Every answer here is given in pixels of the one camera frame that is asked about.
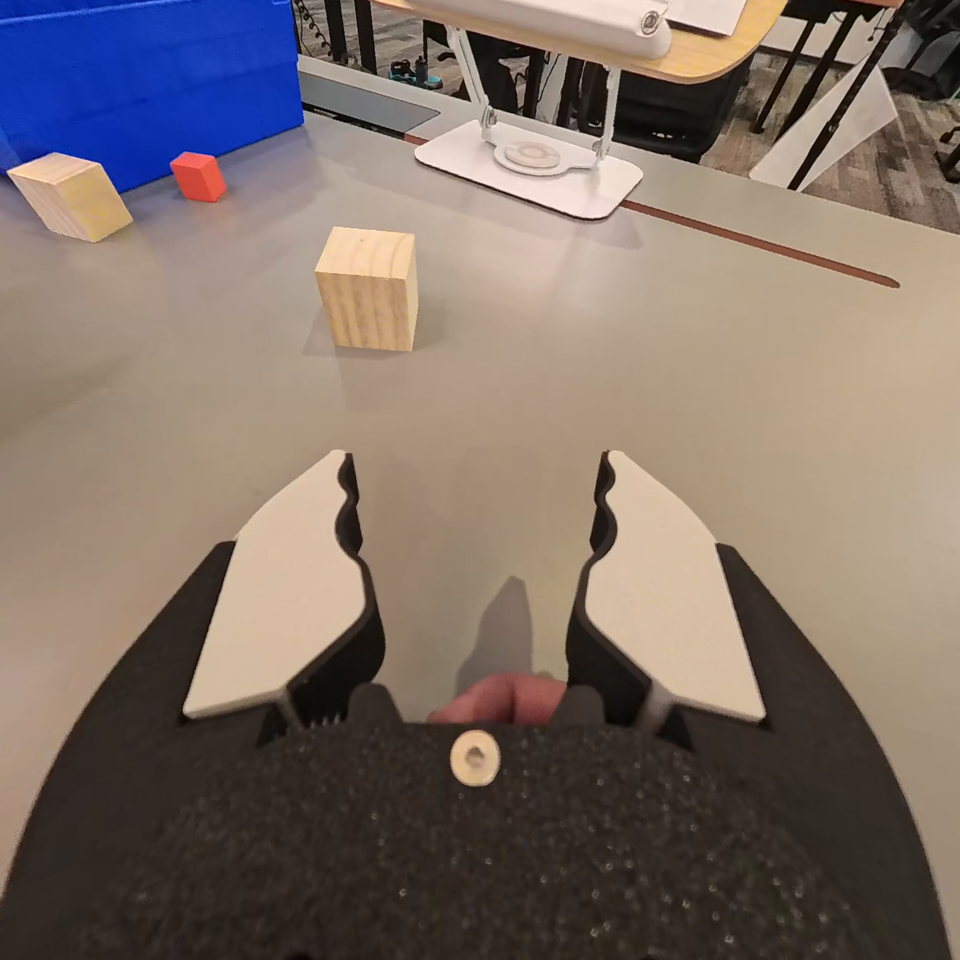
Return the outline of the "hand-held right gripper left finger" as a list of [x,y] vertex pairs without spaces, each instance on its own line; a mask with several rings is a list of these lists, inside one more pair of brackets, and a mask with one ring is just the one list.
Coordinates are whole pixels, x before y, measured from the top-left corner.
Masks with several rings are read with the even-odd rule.
[[386,639],[360,552],[354,456],[332,450],[241,528],[183,703],[198,721],[276,709],[293,727],[346,719]]

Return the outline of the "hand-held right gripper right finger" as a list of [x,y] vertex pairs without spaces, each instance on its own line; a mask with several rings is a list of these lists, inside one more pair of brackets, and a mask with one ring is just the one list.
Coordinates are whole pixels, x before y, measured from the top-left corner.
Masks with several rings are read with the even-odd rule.
[[566,629],[571,687],[615,727],[663,730],[682,711],[748,728],[766,706],[719,544],[620,450],[601,454],[589,553]]

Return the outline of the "large wooden cube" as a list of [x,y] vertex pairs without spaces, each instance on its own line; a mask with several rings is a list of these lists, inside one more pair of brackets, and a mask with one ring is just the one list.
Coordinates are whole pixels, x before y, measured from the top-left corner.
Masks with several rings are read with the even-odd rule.
[[315,276],[335,347],[412,352],[419,313],[414,234],[335,226]]

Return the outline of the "red wooden cube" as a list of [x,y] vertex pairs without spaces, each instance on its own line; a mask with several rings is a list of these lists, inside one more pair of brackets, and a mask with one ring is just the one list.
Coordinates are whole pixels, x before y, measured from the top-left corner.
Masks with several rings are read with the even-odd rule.
[[170,164],[184,198],[193,202],[216,203],[227,193],[227,185],[216,156],[184,151]]

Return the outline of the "medium wooden cube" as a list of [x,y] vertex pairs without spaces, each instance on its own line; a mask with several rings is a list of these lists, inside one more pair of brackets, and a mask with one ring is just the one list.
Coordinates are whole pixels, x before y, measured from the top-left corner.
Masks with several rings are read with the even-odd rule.
[[55,234],[97,243],[134,222],[99,162],[51,152],[6,173]]

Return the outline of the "blue plastic bin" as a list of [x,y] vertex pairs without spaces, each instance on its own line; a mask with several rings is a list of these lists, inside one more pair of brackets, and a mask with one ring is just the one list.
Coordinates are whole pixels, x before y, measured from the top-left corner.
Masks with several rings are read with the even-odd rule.
[[302,126],[289,2],[3,1],[1,165],[102,164],[121,192],[183,152]]

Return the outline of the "white folding stand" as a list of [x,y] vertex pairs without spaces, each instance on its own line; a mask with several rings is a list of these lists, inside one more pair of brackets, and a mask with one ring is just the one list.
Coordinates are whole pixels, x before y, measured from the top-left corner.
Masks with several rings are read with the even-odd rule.
[[[671,45],[669,2],[443,2],[441,8],[459,16],[476,11],[478,17],[513,30],[545,29],[557,40],[584,41],[618,56],[658,59]],[[500,122],[467,30],[454,28],[451,42],[478,119],[417,146],[414,158],[420,165],[582,221],[608,218],[640,185],[639,166],[610,157],[618,67],[607,67],[602,134],[585,147]]]

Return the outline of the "white slanted panel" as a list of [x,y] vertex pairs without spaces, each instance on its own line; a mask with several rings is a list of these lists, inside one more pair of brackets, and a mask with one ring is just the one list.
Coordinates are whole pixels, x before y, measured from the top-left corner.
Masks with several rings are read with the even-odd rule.
[[750,170],[751,180],[804,191],[860,144],[897,119],[879,66],[851,67]]

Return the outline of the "black office chair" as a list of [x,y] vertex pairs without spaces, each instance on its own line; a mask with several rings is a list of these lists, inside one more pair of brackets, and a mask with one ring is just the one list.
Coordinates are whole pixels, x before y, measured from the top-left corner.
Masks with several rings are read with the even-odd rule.
[[[754,56],[712,80],[679,84],[623,71],[613,116],[613,141],[698,164],[714,146],[749,79]],[[603,132],[609,70],[570,60],[556,124],[598,136]]]

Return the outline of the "wooden display board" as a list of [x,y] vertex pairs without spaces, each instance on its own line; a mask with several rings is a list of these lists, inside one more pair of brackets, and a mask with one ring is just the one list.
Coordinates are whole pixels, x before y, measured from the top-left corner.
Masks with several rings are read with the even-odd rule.
[[489,15],[486,2],[470,2],[466,10],[448,9],[439,2],[423,1],[379,1],[378,5],[412,18],[433,20],[448,27],[681,85],[715,80],[743,63],[757,51],[786,7],[785,2],[749,1],[731,36],[675,31],[666,54],[649,58],[617,52],[581,37],[563,37],[544,17],[531,27],[509,25],[501,18]]

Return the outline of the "white instruction sheet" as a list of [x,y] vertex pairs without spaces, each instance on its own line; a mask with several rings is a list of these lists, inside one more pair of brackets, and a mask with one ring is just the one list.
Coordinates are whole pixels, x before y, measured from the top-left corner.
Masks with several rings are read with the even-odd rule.
[[670,1],[666,19],[672,28],[728,38],[738,28],[747,1]]

